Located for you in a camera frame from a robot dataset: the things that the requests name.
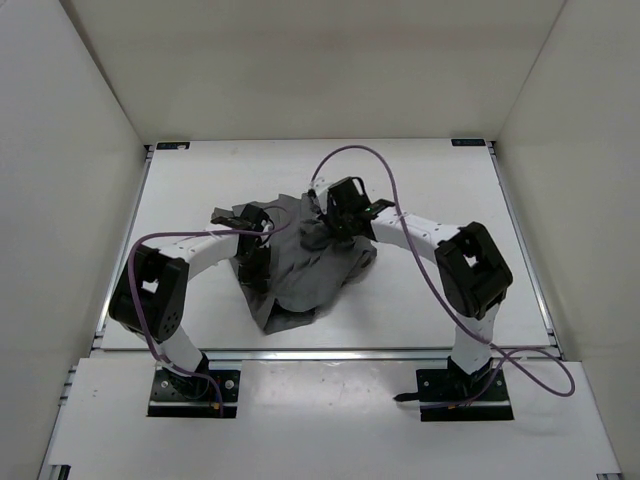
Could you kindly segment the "grey pleated skirt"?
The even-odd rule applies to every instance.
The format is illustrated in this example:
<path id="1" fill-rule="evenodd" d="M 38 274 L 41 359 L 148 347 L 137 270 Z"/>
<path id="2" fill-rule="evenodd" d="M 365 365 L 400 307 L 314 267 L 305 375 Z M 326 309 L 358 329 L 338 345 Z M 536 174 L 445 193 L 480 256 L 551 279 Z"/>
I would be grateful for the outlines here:
<path id="1" fill-rule="evenodd" d="M 313 323 L 344 286 L 359 282 L 375 262 L 377 249 L 369 239 L 335 239 L 305 194 L 281 194 L 254 204 L 267 211 L 275 226 L 287 226 L 270 242 L 269 289 L 259 293 L 241 287 L 254 322 L 266 335 Z"/>

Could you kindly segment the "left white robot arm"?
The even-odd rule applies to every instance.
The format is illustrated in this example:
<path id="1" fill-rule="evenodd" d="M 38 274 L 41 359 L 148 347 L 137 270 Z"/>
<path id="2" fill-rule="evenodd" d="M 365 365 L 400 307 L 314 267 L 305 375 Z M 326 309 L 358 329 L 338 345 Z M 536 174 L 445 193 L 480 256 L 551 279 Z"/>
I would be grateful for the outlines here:
<path id="1" fill-rule="evenodd" d="M 221 261 L 238 267 L 241 285 L 259 294 L 269 286 L 269 239 L 276 229 L 266 210 L 247 205 L 238 216 L 213 217 L 205 230 L 177 233 L 178 240 L 152 248 L 149 234 L 130 251 L 108 314 L 126 330 L 140 336 L 154 358 L 174 374 L 174 385 L 188 398 L 203 395 L 209 367 L 181 327 L 187 286 Z"/>

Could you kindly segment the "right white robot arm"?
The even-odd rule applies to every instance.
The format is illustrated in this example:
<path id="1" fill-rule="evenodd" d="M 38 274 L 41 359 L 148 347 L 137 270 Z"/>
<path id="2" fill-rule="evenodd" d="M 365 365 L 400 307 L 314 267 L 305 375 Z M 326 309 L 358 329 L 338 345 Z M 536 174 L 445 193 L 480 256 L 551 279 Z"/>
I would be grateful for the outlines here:
<path id="1" fill-rule="evenodd" d="M 484 388 L 489 371 L 494 323 L 513 275 L 486 227 L 438 223 L 401 211 L 389 200 L 367 196 L 359 177 L 329 183 L 311 181 L 309 197 L 319 218 L 340 239 L 365 237 L 393 245 L 437 267 L 436 299 L 454 315 L 454 346 L 449 358 L 449 391 L 471 400 Z"/>

